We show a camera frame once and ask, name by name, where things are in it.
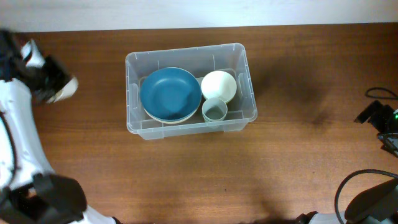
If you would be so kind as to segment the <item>grey translucent cup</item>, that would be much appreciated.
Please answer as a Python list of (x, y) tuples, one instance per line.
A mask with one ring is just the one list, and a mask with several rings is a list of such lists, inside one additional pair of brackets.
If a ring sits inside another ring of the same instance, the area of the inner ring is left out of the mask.
[(210, 98), (203, 103), (201, 111), (205, 122), (222, 121), (227, 115), (228, 107), (223, 100)]

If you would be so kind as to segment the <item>white small bowl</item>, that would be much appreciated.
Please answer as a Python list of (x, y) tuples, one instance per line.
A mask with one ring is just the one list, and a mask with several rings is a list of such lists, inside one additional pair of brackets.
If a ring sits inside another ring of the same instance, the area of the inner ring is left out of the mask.
[(202, 95), (206, 100), (219, 98), (225, 103), (229, 103), (237, 91), (237, 83), (234, 77), (219, 70), (205, 75), (200, 86)]

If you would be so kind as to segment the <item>dark blue large bowl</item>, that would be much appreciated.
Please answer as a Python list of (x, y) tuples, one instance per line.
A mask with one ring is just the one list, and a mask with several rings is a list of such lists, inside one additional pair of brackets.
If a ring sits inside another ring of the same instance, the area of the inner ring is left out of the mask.
[(140, 99), (143, 108), (164, 118), (168, 112), (189, 114), (201, 103), (201, 88), (188, 71), (167, 67), (152, 72), (142, 83)]

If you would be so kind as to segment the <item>cream cup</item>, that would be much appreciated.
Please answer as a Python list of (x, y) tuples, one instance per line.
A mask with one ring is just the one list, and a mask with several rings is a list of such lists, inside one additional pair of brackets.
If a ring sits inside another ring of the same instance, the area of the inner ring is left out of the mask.
[(46, 101), (46, 103), (55, 103), (57, 101), (65, 100), (74, 95), (74, 93), (78, 89), (78, 80), (76, 77), (72, 77), (72, 79), (53, 97)]

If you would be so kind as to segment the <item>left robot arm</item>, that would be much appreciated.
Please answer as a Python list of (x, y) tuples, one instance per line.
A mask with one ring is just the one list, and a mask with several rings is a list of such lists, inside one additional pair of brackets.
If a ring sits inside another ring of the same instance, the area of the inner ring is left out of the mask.
[(57, 175), (34, 122), (34, 103), (71, 97), (78, 80), (34, 40), (1, 29), (1, 221), (117, 224), (87, 203), (77, 180)]

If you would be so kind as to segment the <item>cream large bowl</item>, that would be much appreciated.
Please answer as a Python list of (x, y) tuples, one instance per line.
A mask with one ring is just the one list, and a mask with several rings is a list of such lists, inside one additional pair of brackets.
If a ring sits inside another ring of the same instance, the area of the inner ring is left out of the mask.
[(144, 111), (150, 118), (152, 118), (156, 121), (159, 121), (161, 123), (178, 124), (178, 123), (183, 123), (185, 121), (188, 121), (198, 111), (198, 109), (199, 109), (199, 107), (196, 107), (194, 110), (192, 110), (189, 114), (186, 114), (186, 115), (183, 115), (183, 113), (181, 113), (181, 112), (173, 112), (173, 113), (168, 112), (164, 115), (164, 118), (155, 116), (154, 114), (150, 113), (145, 108), (144, 108)]

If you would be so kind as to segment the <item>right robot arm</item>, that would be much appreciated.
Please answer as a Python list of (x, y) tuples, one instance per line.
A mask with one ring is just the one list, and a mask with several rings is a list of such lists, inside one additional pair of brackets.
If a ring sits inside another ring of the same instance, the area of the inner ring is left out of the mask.
[[(370, 123), (377, 131), (382, 142), (382, 150), (397, 157), (397, 110), (379, 101), (373, 101), (354, 120), (356, 123)], [(390, 180), (367, 189), (349, 203), (346, 210), (340, 211), (338, 201), (343, 187), (361, 174), (378, 174)], [(294, 221), (301, 224), (345, 223), (373, 224), (397, 223), (397, 174), (377, 169), (357, 170), (343, 179), (334, 198), (334, 213), (311, 212), (301, 214)]]

